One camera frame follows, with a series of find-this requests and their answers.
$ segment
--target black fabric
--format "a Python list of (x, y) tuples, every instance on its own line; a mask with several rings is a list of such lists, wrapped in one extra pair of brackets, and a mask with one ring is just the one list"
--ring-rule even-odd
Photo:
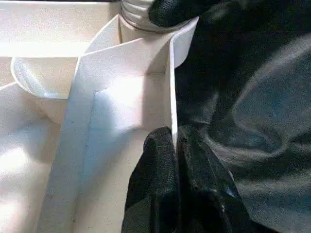
[(250, 219), (229, 171), (190, 126), (178, 129), (184, 232), (249, 233)]
[(232, 171), (251, 218), (284, 233), (311, 232), (310, 13), (310, 0), (215, 5), (175, 71), (178, 124)]
[(123, 233), (171, 233), (177, 230), (180, 195), (176, 164), (170, 129), (151, 132), (129, 181)]
[(179, 128), (176, 156), (170, 133), (160, 128), (145, 141), (129, 181), (122, 232), (257, 232), (232, 176), (200, 134)]

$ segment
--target white container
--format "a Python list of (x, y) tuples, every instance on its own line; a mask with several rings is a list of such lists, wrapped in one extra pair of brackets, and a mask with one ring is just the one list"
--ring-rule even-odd
[[(17, 212), (30, 218), (11, 224), (0, 219), (0, 226), (5, 227), (5, 232), (17, 233), (32, 233), (35, 229), (38, 233), (120, 232), (128, 179), (142, 154), (145, 137), (153, 129), (169, 126), (176, 143), (174, 68), (188, 54), (198, 19), (177, 31), (155, 34), (128, 24), (118, 15), (120, 3), (3, 2), (0, 6), (6, 10), (2, 18), (11, 22), (11, 28), (24, 23), (21, 34), (0, 25), (5, 27), (1, 29), (3, 33), (8, 31), (0, 39), (0, 46), (13, 44), (22, 48), (35, 44), (33, 48), (43, 49), (6, 48), (5, 58), (0, 59), (5, 67), (9, 64), (8, 57), (14, 57), (13, 75), (6, 69), (5, 78), (0, 79), (6, 84), (0, 89), (0, 101), (6, 101), (0, 116), (3, 137), (14, 137), (23, 127), (37, 131), (32, 124), (43, 118), (54, 129), (46, 131), (52, 132), (49, 135), (55, 143), (48, 144), (50, 137), (39, 133), (35, 133), (32, 141), (41, 138), (53, 153), (59, 133), (58, 124), (53, 122), (63, 122), (49, 182), (47, 174), (54, 154), (40, 178), (27, 169), (21, 171), (24, 177), (31, 176), (30, 183), (35, 185), (39, 180), (39, 188), (25, 194), (33, 195), (37, 204), (10, 200), (0, 193), (4, 200), (0, 208), (31, 205), (31, 215), (12, 207), (9, 219)], [(10, 17), (13, 11), (19, 12), (17, 19)], [(53, 21), (55, 16), (59, 16), (58, 24)], [(35, 22), (41, 17), (44, 20), (37, 25)], [(29, 32), (27, 27), (35, 30)], [(67, 48), (61, 37), (68, 38), (72, 47)], [(60, 48), (55, 50), (41, 46), (56, 48), (57, 43)], [(11, 79), (16, 82), (7, 84)], [(59, 107), (63, 104), (67, 104), (64, 121), (64, 108)], [(16, 142), (20, 148), (27, 137), (16, 138), (20, 138)], [(33, 143), (32, 148), (35, 151), (42, 147)]]

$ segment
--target white divider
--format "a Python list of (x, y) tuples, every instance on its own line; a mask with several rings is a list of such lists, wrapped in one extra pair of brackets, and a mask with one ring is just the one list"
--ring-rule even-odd
[[(150, 35), (153, 35), (150, 40), (163, 38), (167, 41), (173, 33), (155, 35), (155, 33), (138, 30), (129, 25), (123, 17), (116, 15), (94, 36), (85, 53), (103, 50)], [(167, 49), (163, 49), (163, 52), (158, 54), (158, 60), (162, 61), (160, 70), (159, 67), (150, 69), (161, 72), (165, 66), (166, 51)], [(11, 72), (21, 88), (37, 97), (67, 99), (76, 62), (77, 58), (70, 57), (16, 57), (12, 59)]]
[(79, 59), (38, 233), (120, 232), (146, 135), (169, 126), (176, 142), (174, 68), (188, 54), (197, 20)]

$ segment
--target white plastic panel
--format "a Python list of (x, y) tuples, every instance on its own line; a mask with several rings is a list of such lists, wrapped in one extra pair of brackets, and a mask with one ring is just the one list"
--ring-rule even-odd
[(77, 57), (120, 3), (1, 1), (0, 56)]

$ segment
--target gloved hand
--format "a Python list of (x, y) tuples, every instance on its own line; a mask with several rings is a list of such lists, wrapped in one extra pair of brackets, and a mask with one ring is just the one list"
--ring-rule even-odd
[(311, 232), (310, 0), (156, 0), (150, 20), (201, 15), (175, 71), (178, 124), (230, 169), (253, 220)]

